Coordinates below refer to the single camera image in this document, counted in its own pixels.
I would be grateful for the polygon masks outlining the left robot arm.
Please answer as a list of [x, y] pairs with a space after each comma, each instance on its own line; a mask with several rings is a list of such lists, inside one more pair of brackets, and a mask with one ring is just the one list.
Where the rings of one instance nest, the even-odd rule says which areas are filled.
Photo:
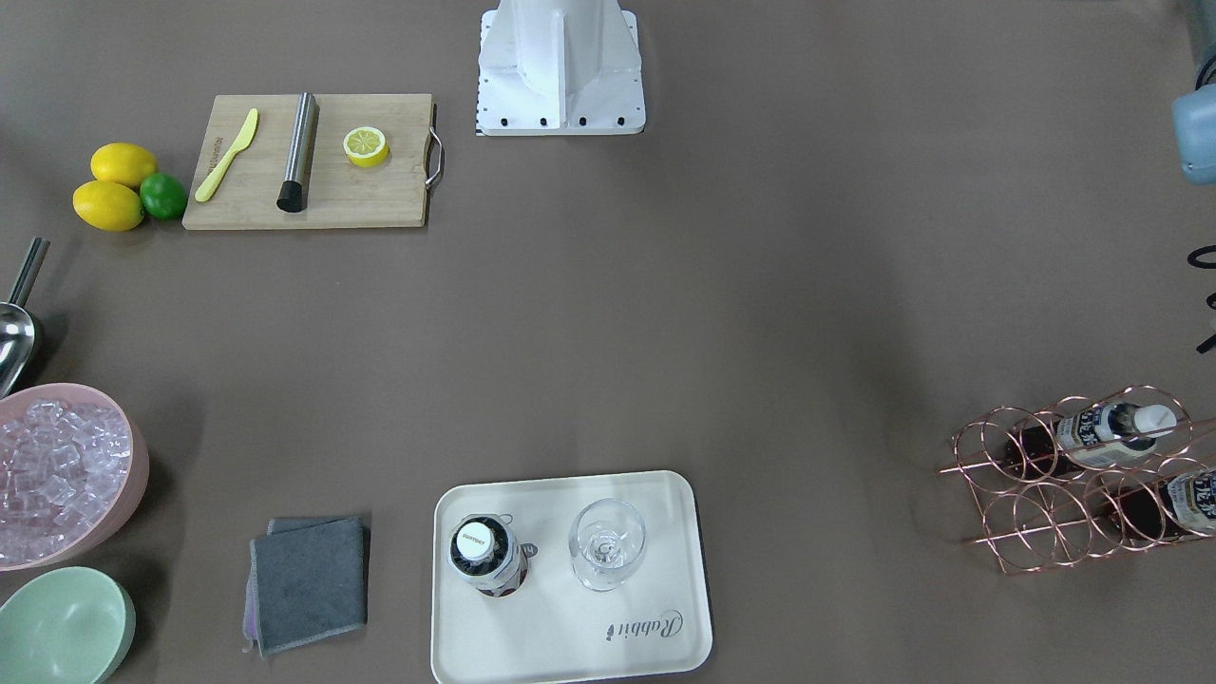
[[1173, 100], [1171, 116], [1186, 181], [1215, 183], [1215, 2], [1178, 2], [1194, 62], [1193, 86]]

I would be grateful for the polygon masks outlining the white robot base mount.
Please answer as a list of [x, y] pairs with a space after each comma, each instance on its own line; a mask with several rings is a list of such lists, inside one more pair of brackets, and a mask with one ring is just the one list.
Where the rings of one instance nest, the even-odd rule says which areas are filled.
[[501, 1], [482, 15], [479, 136], [644, 130], [638, 21], [617, 1]]

